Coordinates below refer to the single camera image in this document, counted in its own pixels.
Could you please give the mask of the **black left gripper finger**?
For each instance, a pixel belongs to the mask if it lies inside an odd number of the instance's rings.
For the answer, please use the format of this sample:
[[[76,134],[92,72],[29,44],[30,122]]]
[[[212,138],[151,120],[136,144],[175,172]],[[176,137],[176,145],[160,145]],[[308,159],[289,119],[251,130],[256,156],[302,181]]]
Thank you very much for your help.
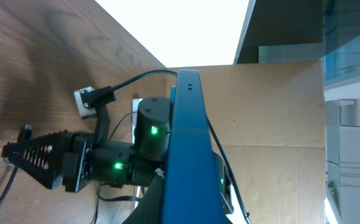
[[[159,224],[165,179],[155,175],[137,208],[122,224]]]

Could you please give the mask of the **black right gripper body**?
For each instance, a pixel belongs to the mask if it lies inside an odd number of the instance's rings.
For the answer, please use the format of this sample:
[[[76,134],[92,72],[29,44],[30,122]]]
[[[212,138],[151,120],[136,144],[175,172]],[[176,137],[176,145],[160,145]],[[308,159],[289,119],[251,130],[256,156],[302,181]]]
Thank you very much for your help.
[[[115,188],[129,185],[134,171],[134,145],[119,141],[95,143],[91,134],[75,133],[63,154],[62,185],[77,193],[91,181]]]

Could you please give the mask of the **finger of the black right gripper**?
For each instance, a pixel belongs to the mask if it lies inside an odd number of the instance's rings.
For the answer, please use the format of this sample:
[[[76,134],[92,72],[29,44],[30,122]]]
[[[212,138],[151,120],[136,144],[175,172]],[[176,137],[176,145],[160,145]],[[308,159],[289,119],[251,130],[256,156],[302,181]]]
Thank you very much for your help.
[[[70,150],[73,134],[60,131],[36,138],[32,131],[20,132],[19,141],[9,142],[2,149],[2,157],[22,169],[48,189],[57,189],[62,179],[64,153]]]

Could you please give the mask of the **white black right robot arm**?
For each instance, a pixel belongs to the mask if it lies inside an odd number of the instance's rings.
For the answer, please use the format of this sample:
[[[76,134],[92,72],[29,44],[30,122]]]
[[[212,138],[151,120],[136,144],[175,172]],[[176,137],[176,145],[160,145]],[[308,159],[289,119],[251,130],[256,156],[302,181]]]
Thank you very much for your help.
[[[80,114],[97,119],[94,133],[60,131],[31,138],[24,131],[21,141],[3,147],[2,157],[48,189],[63,185],[77,193],[92,181],[154,188],[161,177],[168,183],[157,189],[158,198],[168,205],[199,212],[202,200],[216,199],[224,214],[233,213],[231,179],[225,161],[211,149],[202,104],[181,109],[173,97],[142,100],[134,142],[127,143],[113,141],[106,108],[112,100],[79,92]]]

